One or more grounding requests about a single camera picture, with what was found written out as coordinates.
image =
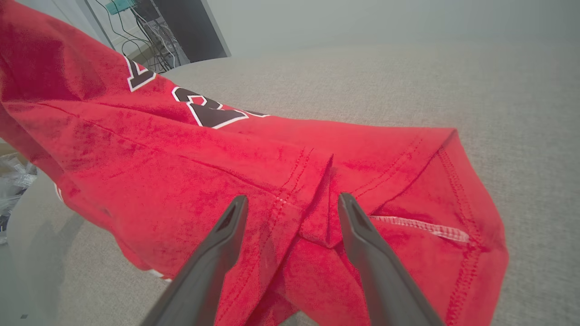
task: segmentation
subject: white cable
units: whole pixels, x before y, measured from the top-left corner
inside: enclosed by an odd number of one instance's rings
[[[132,10],[133,13],[135,13],[137,15],[137,17],[141,18],[141,20],[143,20],[144,23],[146,23],[148,25],[147,20],[145,20],[145,18],[141,17],[141,15],[136,11],[136,10]],[[161,43],[163,43],[163,47],[167,50],[167,52],[169,52],[169,54],[173,57],[173,68],[175,68],[175,56],[173,55],[173,53],[169,50],[169,48],[167,47],[167,45],[165,45],[165,42],[163,41],[163,37],[161,37],[161,35],[157,34],[157,32],[155,32],[155,30],[153,28],[150,28],[150,30],[153,32],[153,34],[157,35],[157,37],[161,40]]]

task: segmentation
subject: teal object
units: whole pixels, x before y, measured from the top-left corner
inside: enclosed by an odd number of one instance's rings
[[[105,5],[105,8],[109,11],[109,14],[116,15],[117,13],[127,10],[134,6],[133,0],[113,0]]]

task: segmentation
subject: red shirt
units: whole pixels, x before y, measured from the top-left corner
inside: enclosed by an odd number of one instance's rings
[[[447,325],[491,321],[503,225],[454,129],[236,110],[4,0],[0,103],[0,136],[140,269],[173,278],[228,203],[248,196],[217,325],[276,325],[297,310],[321,325],[369,324],[342,245],[341,192],[373,216]]]

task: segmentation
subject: red fabric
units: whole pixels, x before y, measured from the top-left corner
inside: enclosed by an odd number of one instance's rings
[[[466,233],[457,242],[373,221],[448,325],[490,323],[508,262],[503,226],[453,129],[233,111],[0,3],[0,136],[135,266],[173,278],[228,203],[248,196],[217,325],[276,325],[297,310],[320,325],[369,324],[342,246],[344,191],[369,215]]]

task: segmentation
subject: gray fabric surface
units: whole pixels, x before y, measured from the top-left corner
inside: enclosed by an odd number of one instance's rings
[[[282,117],[457,127],[506,227],[510,265],[493,325],[579,324],[579,46],[318,49],[210,60],[165,76]],[[14,256],[39,299],[56,306],[62,325],[138,323],[162,281],[132,268],[112,236],[35,186],[14,213],[9,241],[18,242]],[[35,275],[43,271],[47,282]]]

